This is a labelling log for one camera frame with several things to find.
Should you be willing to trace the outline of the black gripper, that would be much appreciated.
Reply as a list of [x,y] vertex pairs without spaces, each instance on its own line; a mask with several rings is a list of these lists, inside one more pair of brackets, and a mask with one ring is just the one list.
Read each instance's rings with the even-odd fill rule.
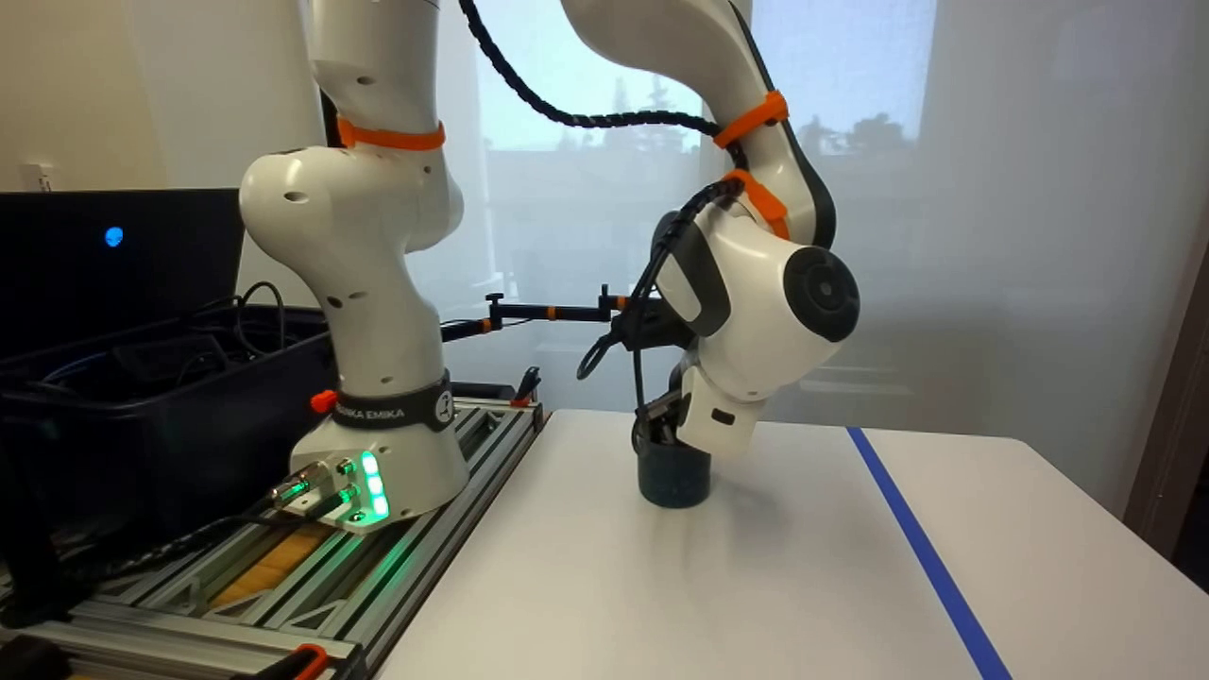
[[630,450],[657,454],[681,446],[685,397],[678,391],[662,392],[649,405],[634,408]]

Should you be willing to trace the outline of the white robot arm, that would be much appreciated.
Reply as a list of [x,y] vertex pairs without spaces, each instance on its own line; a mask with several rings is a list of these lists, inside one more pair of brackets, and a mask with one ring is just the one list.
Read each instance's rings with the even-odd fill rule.
[[[827,362],[860,298],[832,254],[834,206],[801,157],[744,10],[734,0],[562,0],[601,58],[690,86],[690,123],[734,170],[670,213],[610,343],[685,352],[670,392],[630,427],[639,490],[685,510],[712,464],[741,454],[777,391]],[[437,0],[312,0],[312,78],[339,140],[256,160],[239,188],[254,241],[326,309],[339,381],[292,450],[276,503],[344,534],[447,507],[470,464],[433,309],[406,256],[461,220],[433,114]]]

